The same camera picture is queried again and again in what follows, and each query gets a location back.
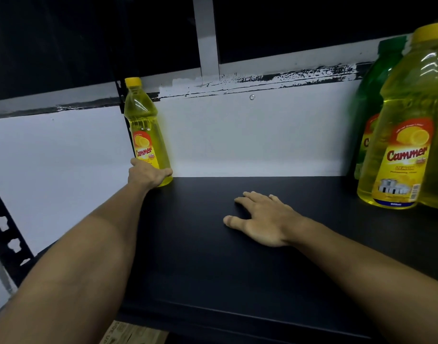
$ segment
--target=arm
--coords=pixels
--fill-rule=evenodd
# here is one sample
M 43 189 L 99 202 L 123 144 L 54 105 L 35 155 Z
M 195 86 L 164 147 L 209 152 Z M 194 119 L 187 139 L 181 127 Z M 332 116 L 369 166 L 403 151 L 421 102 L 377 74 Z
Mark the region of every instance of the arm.
M 399 344 L 438 344 L 438 281 L 296 213 L 277 197 L 244 192 L 252 216 L 224 218 L 267 246 L 292 245 L 316 263 Z
M 0 315 L 0 344 L 98 343 L 124 296 L 146 193 L 171 169 L 131 160 L 128 184 L 68 231 Z

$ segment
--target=lemon picture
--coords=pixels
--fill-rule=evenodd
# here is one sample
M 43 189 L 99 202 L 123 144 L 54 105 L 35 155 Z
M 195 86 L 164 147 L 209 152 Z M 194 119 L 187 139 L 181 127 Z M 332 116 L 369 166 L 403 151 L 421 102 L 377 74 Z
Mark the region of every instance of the lemon picture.
M 136 144 L 136 146 L 145 148 L 145 147 L 149 146 L 149 140 L 142 137 L 141 135 L 136 135 L 135 136 L 135 144 Z
M 397 134 L 397 141 L 405 145 L 421 146 L 429 140 L 429 133 L 421 127 L 411 126 Z
M 410 136 L 410 142 L 415 146 L 422 146 L 429 140 L 429 133 L 424 130 L 417 130 Z

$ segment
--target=green bottle cap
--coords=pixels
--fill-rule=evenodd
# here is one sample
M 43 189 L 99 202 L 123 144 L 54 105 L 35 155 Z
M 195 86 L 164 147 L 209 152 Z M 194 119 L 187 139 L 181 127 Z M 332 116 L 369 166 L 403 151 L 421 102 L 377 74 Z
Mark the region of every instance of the green bottle cap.
M 378 45 L 378 55 L 389 52 L 400 53 L 404 49 L 406 42 L 406 36 L 399 36 L 394 38 L 388 38 L 387 40 L 382 40 Z

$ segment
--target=bottle cap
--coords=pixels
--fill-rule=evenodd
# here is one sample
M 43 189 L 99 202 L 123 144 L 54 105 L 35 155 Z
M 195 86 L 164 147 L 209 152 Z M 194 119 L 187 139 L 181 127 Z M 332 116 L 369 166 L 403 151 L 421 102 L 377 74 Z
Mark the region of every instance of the bottle cap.
M 131 86 L 142 86 L 142 83 L 139 77 L 127 77 L 125 79 L 125 85 L 127 88 L 130 88 Z
M 418 43 L 429 40 L 437 40 L 438 39 L 438 23 L 424 25 L 423 27 L 419 27 L 413 33 L 413 39 L 411 43 Z
M 388 53 L 388 52 L 401 52 L 405 43 L 407 42 L 406 36 L 399 36 L 394 38 L 388 38 L 387 40 L 380 41 L 378 45 L 378 54 Z

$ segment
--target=person's left hand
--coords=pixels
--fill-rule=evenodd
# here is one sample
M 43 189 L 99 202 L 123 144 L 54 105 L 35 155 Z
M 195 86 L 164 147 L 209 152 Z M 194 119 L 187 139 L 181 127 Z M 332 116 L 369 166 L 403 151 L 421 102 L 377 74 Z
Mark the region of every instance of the person's left hand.
M 148 190 L 157 187 L 167 176 L 173 174 L 170 168 L 157 169 L 137 158 L 131 159 L 131 165 L 132 167 L 128 170 L 128 183 L 142 184 L 147 186 Z

